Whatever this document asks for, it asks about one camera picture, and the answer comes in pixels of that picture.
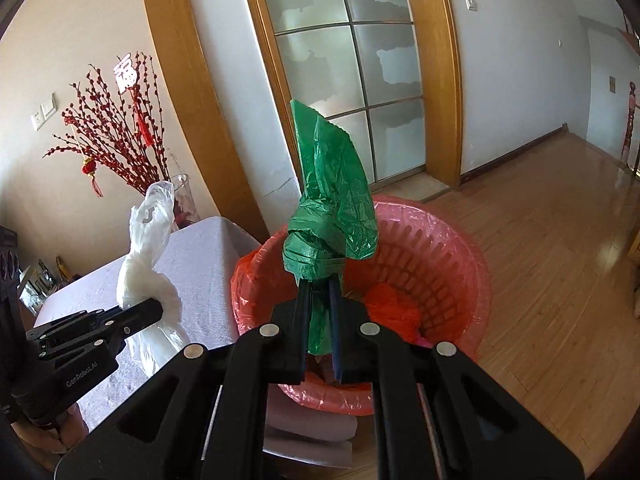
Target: green plastic bag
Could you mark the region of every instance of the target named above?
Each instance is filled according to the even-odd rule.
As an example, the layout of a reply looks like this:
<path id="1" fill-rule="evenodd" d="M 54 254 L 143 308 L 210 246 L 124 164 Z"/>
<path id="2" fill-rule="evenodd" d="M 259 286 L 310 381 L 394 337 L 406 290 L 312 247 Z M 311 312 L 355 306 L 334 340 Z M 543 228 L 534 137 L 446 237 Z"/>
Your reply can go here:
<path id="1" fill-rule="evenodd" d="M 296 281 L 342 276 L 345 258 L 376 252 L 378 225 L 362 163 L 349 135 L 302 103 L 291 102 L 305 181 L 289 221 L 284 268 Z M 331 352 L 328 306 L 312 297 L 308 352 Z"/>

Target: red berry branch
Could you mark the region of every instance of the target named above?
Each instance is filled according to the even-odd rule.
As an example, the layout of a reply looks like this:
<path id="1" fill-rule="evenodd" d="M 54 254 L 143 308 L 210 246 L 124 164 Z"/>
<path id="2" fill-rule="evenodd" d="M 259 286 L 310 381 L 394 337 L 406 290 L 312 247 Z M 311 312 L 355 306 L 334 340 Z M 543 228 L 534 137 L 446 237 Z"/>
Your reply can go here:
<path id="1" fill-rule="evenodd" d="M 63 144 L 44 155 L 75 152 L 84 156 L 82 172 L 91 176 L 99 196 L 95 171 L 100 165 L 142 194 L 154 182 L 170 177 L 162 144 L 164 124 L 153 59 L 138 52 L 132 64 L 139 77 L 125 92 L 129 103 L 119 92 L 116 98 L 112 97 L 100 69 L 93 65 L 86 75 L 88 85 L 84 91 L 77 83 L 71 85 L 78 104 L 71 103 L 62 112 L 62 118 L 73 133 L 64 137 L 54 135 Z"/>

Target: gray tablecloth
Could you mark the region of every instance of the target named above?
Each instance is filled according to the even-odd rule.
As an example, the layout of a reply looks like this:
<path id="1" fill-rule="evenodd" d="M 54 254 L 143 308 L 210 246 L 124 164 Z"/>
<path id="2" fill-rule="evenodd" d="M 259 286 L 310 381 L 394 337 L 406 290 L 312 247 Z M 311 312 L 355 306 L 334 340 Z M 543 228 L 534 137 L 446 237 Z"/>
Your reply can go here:
<path id="1" fill-rule="evenodd" d="M 230 280 L 238 259 L 258 245 L 241 228 L 221 217 L 203 220 L 171 235 L 156 270 L 165 274 L 178 290 L 182 325 L 191 342 L 216 348 L 236 341 L 238 328 L 230 306 Z M 116 284 L 123 259 L 53 294 L 44 303 L 36 325 L 81 310 L 116 306 Z M 78 402 L 90 430 L 146 381 L 128 349 L 117 361 L 118 370 Z M 278 433 L 266 434 L 266 451 L 304 462 L 350 466 L 351 444 L 345 441 L 355 433 L 354 417 L 303 408 L 279 388 L 272 387 L 268 423 Z M 294 433 L 302 435 L 297 442 Z M 328 446 L 327 442 L 340 444 Z"/>

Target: pink plastic basket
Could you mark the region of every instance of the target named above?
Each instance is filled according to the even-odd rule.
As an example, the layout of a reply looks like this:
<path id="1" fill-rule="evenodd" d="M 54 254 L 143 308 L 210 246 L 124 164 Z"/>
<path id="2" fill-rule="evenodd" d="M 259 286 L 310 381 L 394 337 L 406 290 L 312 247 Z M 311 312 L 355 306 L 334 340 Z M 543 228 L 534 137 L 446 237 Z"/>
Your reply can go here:
<path id="1" fill-rule="evenodd" d="M 428 207 L 390 196 L 373 197 L 380 232 L 369 260 L 348 260 L 345 293 L 364 295 L 388 282 L 408 294 L 422 312 L 422 336 L 451 341 L 469 357 L 484 336 L 491 309 L 490 277 L 481 251 L 459 229 Z M 293 275 L 282 265 L 286 228 L 240 260 L 232 279 L 232 305 L 240 333 L 268 321 L 271 307 L 296 295 Z M 369 385 L 336 387 L 308 372 L 299 386 L 281 389 L 302 406 L 334 413 L 369 415 Z"/>

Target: human hand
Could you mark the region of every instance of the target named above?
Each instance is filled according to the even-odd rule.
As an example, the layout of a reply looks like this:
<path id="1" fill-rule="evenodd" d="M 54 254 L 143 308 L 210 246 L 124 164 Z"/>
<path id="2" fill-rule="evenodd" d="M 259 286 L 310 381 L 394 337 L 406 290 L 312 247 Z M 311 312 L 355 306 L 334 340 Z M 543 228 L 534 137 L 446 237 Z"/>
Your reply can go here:
<path id="1" fill-rule="evenodd" d="M 71 406 L 66 412 L 68 416 L 60 426 L 59 440 L 52 432 L 34 426 L 26 418 L 17 420 L 12 427 L 17 436 L 34 447 L 52 453 L 66 453 L 89 433 L 77 404 Z"/>

